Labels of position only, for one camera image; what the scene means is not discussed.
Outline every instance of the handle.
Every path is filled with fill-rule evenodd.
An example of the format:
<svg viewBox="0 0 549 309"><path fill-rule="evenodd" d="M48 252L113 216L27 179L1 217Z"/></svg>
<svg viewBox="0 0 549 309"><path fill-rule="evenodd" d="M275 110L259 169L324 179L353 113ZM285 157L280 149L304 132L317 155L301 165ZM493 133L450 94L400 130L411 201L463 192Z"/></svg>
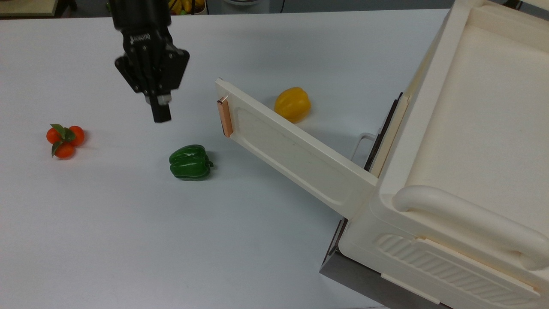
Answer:
<svg viewBox="0 0 549 309"><path fill-rule="evenodd" d="M519 251L521 264L530 271L549 266L549 239L545 235L444 190L408 186L393 197L393 207L399 212L421 209L488 235L502 247Z"/></svg>

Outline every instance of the table surface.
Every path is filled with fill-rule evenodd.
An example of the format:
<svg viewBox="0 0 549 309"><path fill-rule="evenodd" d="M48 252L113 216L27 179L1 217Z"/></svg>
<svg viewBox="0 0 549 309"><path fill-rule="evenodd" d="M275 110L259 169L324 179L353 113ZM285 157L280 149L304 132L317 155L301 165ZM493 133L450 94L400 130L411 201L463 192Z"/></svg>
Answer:
<svg viewBox="0 0 549 309"><path fill-rule="evenodd" d="M58 0L0 1L0 16L53 16Z"/></svg>
<svg viewBox="0 0 549 309"><path fill-rule="evenodd" d="M114 67L110 19L0 21L0 307L379 306L318 273L340 217L224 137L214 81L272 107L301 86L298 126L349 156L376 133L447 10L178 16L191 60L155 124ZM50 123L87 142L52 159ZM216 167L180 181L170 153Z"/></svg>

